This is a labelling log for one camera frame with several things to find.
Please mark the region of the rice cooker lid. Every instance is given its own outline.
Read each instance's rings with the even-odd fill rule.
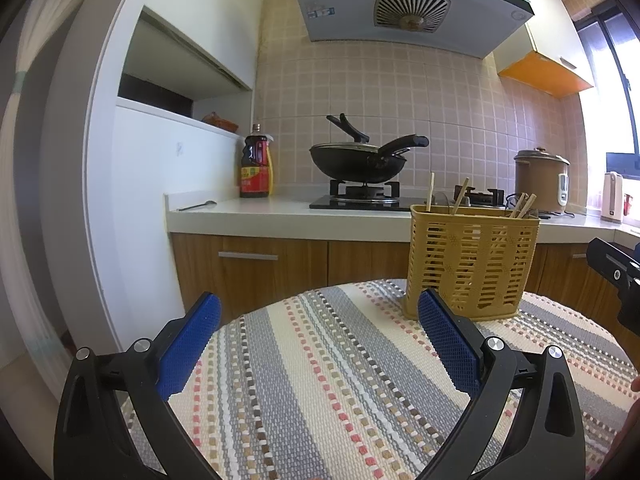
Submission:
[[[554,160],[556,162],[562,162],[570,166],[568,160],[566,160],[563,156],[553,155],[549,153],[545,148],[537,147],[535,150],[520,150],[516,156],[513,157],[513,160],[526,160],[528,158],[543,158],[545,160]]]

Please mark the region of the black glass cooktop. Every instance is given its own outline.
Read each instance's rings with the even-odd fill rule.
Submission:
[[[325,195],[315,202],[309,204],[310,209],[337,209],[337,210],[359,210],[359,211],[409,211],[414,204],[424,204],[423,198],[398,197],[396,202],[371,203],[352,202],[351,200],[341,200],[331,195]]]

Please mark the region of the round table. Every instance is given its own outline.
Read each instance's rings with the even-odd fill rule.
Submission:
[[[404,280],[310,290],[216,332],[169,403],[225,479],[413,479],[469,397],[451,383],[420,324],[401,311]],[[632,403],[638,374],[606,330],[525,293],[511,319],[478,323],[511,348],[562,348],[572,370],[591,476]],[[512,391],[479,468],[494,463],[520,393]],[[135,414],[129,429],[159,470]]]

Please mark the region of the blue gripper pad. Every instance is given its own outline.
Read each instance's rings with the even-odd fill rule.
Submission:
[[[476,332],[478,329],[467,318],[453,314],[433,289],[425,290],[420,295],[418,319],[456,389],[469,394],[472,399],[477,397],[481,388],[482,357],[466,338],[474,336],[470,334],[471,329]]]
[[[156,390],[163,400],[184,389],[202,351],[218,329],[222,308],[213,294],[204,297],[164,352],[158,364]]]

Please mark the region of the wok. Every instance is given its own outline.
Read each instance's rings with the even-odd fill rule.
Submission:
[[[340,114],[340,120],[333,116],[327,116],[327,119],[355,140],[316,144],[309,149],[318,169],[335,180],[366,184],[387,182],[404,167],[406,159],[402,153],[411,148],[426,148],[429,145],[427,137],[408,135],[379,148],[366,144],[369,136],[358,131],[344,114]]]

